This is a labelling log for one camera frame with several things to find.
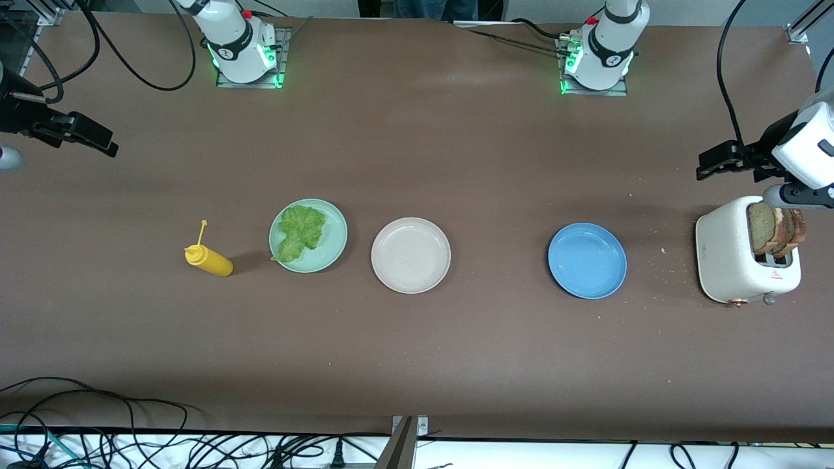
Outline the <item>brown toast bread slice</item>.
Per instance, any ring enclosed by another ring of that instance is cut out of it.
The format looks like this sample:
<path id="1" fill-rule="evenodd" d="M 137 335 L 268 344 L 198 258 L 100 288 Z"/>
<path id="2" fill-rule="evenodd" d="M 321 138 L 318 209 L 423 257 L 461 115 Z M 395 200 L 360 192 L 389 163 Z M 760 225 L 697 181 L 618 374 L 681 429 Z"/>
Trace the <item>brown toast bread slice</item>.
<path id="1" fill-rule="evenodd" d="M 807 226 L 805 226 L 805 217 L 801 210 L 781 208 L 781 213 L 783 213 L 784 236 L 773 250 L 773 256 L 776 259 L 785 258 L 793 249 L 804 243 L 807 237 Z"/>
<path id="2" fill-rule="evenodd" d="M 764 202 L 747 207 L 751 247 L 756 256 L 772 252 L 786 236 L 786 224 L 782 208 L 774 208 Z"/>

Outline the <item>yellow mustard squeeze bottle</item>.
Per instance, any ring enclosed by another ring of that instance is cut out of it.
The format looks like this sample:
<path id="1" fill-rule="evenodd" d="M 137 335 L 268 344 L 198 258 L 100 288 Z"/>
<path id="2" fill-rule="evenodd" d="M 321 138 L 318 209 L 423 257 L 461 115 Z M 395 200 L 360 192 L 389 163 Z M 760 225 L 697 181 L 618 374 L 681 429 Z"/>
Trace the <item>yellow mustard squeeze bottle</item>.
<path id="1" fill-rule="evenodd" d="M 196 267 L 197 269 L 214 274 L 215 276 L 221 278 L 226 278 L 233 273 L 233 263 L 227 257 L 209 249 L 208 246 L 202 243 L 207 225 L 208 222 L 206 220 L 201 221 L 201 228 L 199 235 L 197 236 L 197 242 L 184 249 L 184 258 L 188 264 Z"/>

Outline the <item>green lettuce leaf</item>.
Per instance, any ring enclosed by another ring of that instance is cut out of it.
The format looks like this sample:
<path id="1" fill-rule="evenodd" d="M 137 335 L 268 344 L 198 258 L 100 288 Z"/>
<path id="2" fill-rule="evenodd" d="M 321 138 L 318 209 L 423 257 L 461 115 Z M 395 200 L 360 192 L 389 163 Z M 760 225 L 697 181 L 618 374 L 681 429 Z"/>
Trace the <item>green lettuce leaf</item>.
<path id="1" fill-rule="evenodd" d="M 309 206 L 294 205 L 280 216 L 279 229 L 284 234 L 273 261 L 291 263 L 301 258 L 305 249 L 313 250 L 322 237 L 326 216 Z"/>

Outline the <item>blue plate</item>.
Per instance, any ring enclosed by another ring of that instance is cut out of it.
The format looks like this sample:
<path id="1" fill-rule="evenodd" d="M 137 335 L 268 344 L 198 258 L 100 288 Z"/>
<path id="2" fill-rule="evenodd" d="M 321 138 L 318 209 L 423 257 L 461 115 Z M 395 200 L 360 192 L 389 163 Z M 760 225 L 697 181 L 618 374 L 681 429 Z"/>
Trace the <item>blue plate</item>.
<path id="1" fill-rule="evenodd" d="M 622 243 L 606 228 L 572 223 L 551 238 L 546 261 L 554 281 L 572 296 L 600 300 L 620 290 L 627 276 Z"/>

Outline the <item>mint green plate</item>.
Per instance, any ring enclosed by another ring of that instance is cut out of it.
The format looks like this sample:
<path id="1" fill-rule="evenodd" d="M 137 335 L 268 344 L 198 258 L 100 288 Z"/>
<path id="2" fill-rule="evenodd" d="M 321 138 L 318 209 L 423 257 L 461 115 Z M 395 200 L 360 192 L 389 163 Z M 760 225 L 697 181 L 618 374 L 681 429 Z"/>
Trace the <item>mint green plate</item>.
<path id="1" fill-rule="evenodd" d="M 336 205 L 321 199 L 302 199 L 287 205 L 275 217 L 269 229 L 268 243 L 273 255 L 277 253 L 280 241 L 284 239 L 283 232 L 279 229 L 280 216 L 286 208 L 294 205 L 309 206 L 323 212 L 326 222 L 323 227 L 322 237 L 316 249 L 305 249 L 301 258 L 291 263 L 280 263 L 285 269 L 296 273 L 309 274 L 324 270 L 337 261 L 347 244 L 348 226 L 345 217 Z"/>

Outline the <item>beige plate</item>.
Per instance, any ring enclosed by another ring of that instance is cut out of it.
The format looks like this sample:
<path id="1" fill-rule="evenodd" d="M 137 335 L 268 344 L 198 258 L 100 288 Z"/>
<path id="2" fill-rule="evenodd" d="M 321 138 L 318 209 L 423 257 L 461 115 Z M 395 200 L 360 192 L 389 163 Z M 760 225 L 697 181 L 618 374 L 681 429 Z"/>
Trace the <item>beige plate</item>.
<path id="1" fill-rule="evenodd" d="M 390 290 L 420 294 L 440 284 L 449 272 L 450 241 L 432 221 L 399 218 L 376 235 L 371 265 L 377 279 Z"/>

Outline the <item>white toaster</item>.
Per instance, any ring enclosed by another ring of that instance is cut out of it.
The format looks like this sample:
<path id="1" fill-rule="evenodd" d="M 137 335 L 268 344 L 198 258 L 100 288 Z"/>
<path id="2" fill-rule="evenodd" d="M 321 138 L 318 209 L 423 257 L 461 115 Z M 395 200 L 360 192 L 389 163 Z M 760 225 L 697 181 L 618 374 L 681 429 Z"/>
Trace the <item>white toaster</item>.
<path id="1" fill-rule="evenodd" d="M 734 199 L 696 222 L 697 270 L 701 289 L 712 300 L 744 306 L 794 291 L 801 281 L 798 249 L 776 259 L 756 253 L 749 213 L 762 202 L 757 196 Z"/>

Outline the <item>person standing behind table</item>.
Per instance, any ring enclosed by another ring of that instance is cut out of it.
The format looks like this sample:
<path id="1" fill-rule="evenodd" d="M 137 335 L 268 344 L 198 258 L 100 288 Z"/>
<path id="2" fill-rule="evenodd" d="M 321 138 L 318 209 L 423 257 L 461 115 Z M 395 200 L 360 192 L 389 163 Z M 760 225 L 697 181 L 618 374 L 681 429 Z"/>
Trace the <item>person standing behind table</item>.
<path id="1" fill-rule="evenodd" d="M 500 21 L 504 0 L 355 0 L 363 18 Z"/>

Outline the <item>perforated metal frame rail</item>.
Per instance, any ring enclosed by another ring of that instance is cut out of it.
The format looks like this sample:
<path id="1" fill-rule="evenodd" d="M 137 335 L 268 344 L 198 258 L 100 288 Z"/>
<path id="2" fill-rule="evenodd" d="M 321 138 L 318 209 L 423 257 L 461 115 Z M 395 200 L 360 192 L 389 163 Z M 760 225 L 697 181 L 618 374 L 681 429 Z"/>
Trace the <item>perforated metal frame rail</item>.
<path id="1" fill-rule="evenodd" d="M 63 20 L 66 10 L 74 9 L 74 0 L 9 0 L 6 13 L 23 30 L 19 39 L 29 49 L 19 60 L 19 74 L 23 75 L 32 57 L 36 55 L 34 47 L 27 41 L 27 36 L 38 44 L 46 27 L 57 26 Z"/>

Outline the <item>aluminium frame profile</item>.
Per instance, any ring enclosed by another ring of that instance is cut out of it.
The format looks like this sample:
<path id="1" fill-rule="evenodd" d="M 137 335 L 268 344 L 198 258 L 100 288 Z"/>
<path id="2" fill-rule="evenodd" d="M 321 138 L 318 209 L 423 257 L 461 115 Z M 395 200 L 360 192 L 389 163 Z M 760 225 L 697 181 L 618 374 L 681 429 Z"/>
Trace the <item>aluminium frame profile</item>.
<path id="1" fill-rule="evenodd" d="M 807 33 L 832 12 L 834 12 L 834 0 L 813 0 L 792 23 L 784 27 L 789 44 L 806 44 Z"/>

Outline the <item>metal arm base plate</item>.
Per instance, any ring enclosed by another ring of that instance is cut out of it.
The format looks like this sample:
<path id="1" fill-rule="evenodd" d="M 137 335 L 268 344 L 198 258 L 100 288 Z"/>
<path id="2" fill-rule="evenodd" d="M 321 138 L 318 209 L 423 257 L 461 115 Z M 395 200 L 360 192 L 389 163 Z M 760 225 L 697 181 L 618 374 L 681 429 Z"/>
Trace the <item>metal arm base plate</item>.
<path id="1" fill-rule="evenodd" d="M 268 69 L 265 75 L 253 82 L 236 83 L 231 81 L 217 67 L 216 59 L 213 59 L 213 63 L 216 69 L 217 88 L 282 89 L 289 57 L 289 43 L 293 35 L 292 27 L 277 27 L 275 29 L 275 35 L 277 35 L 277 44 L 273 46 L 274 50 L 268 54 L 268 57 L 271 57 L 273 59 L 274 65 L 271 69 Z"/>
<path id="2" fill-rule="evenodd" d="M 560 73 L 560 92 L 561 94 L 579 94 L 589 96 L 614 96 L 624 97 L 627 95 L 626 72 L 629 71 L 628 66 L 620 73 L 619 80 L 611 88 L 604 90 L 595 90 L 587 88 L 581 84 L 578 79 L 571 74 L 572 71 L 578 67 L 586 54 L 581 46 L 581 40 L 577 36 L 569 35 L 568 33 L 561 33 L 559 38 L 555 41 L 557 45 L 557 52 L 559 53 L 559 73 Z"/>

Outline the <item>grey metal table bracket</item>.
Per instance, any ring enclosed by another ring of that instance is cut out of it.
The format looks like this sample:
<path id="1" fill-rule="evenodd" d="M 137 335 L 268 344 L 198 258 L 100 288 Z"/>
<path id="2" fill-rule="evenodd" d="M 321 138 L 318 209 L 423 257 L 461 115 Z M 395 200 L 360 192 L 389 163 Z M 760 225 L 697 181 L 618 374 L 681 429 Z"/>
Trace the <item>grey metal table bracket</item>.
<path id="1" fill-rule="evenodd" d="M 428 416 L 394 416 L 391 437 L 373 469 L 413 469 L 417 442 L 428 430 Z"/>

